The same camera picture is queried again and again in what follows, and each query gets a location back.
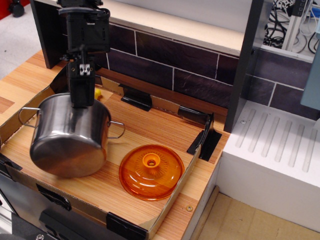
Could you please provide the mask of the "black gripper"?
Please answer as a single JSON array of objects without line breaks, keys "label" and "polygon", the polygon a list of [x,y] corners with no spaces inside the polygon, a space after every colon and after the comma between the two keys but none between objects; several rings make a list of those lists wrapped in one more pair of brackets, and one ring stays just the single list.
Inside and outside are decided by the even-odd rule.
[{"label": "black gripper", "polygon": [[[110,51],[111,13],[106,8],[66,7],[58,10],[65,16],[67,53],[81,56],[88,53]],[[67,80],[71,105],[89,107],[95,100],[95,64],[71,61],[67,64]]]}]

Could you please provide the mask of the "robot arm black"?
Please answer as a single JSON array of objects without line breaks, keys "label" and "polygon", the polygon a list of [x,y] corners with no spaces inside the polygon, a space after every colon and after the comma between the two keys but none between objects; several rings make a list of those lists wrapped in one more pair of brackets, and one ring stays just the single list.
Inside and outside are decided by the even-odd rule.
[{"label": "robot arm black", "polygon": [[95,100],[97,53],[110,51],[111,13],[101,8],[101,0],[58,0],[59,15],[66,18],[67,81],[71,104],[75,108],[89,107]]}]

